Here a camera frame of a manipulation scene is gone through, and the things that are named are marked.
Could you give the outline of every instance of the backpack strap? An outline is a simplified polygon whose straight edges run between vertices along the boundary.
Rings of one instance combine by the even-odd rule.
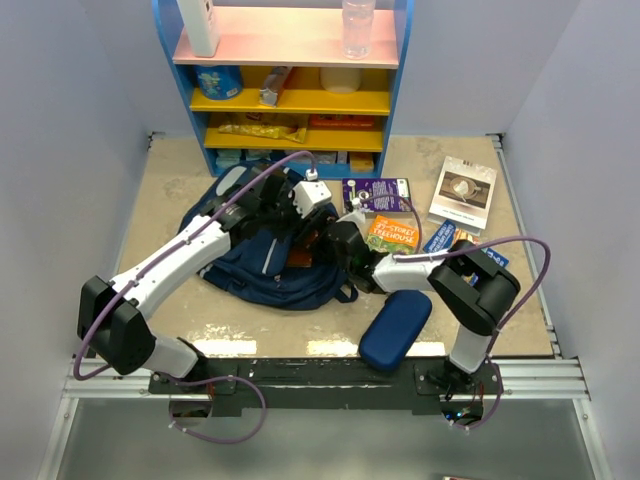
[[[335,294],[335,299],[340,303],[353,303],[358,299],[358,289],[355,285],[349,281],[345,282],[345,285],[350,288],[350,294],[347,295],[342,291],[342,289],[338,289]]]

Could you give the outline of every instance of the gray floor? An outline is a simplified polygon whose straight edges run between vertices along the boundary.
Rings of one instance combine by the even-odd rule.
[[[590,480],[571,401],[506,400],[465,435],[405,412],[270,410],[256,437],[211,445],[168,429],[164,400],[82,401],[60,480]],[[210,419],[234,435],[257,410]]]

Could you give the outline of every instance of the colorful book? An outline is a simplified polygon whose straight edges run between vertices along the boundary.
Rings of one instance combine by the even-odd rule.
[[[362,201],[363,211],[369,212],[410,212],[411,208],[395,197],[380,197],[372,201],[368,198],[391,193],[411,202],[409,180],[406,178],[343,178],[342,200],[346,205],[358,197]]]
[[[389,253],[413,253],[418,245],[418,229],[378,215],[369,228],[367,245]]]

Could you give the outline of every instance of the white connector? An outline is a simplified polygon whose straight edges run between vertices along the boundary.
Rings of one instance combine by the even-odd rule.
[[[318,170],[315,169],[315,170],[311,171],[311,169],[309,168],[304,173],[304,178],[306,178],[308,182],[315,182],[316,180],[318,180]]]
[[[362,200],[360,199],[360,197],[354,197],[351,199],[351,206],[353,207],[353,210],[360,210],[362,208]]]
[[[298,182],[293,187],[293,195],[293,206],[302,218],[331,202],[331,191],[324,182]]]

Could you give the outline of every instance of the black metal base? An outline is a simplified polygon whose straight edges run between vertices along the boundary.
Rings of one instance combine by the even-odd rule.
[[[471,395],[482,382],[485,395],[498,392],[493,369],[483,365],[470,383],[455,391],[432,383],[442,378],[444,357],[405,358],[391,373],[373,370],[360,358],[234,358],[206,359],[198,380],[235,375],[255,383],[269,408],[409,410],[414,415],[436,415],[444,410],[444,397]],[[151,394],[206,394],[206,387],[181,387],[168,380],[151,380]],[[237,382],[215,385],[215,416],[240,416],[244,408],[258,408],[255,393]]]

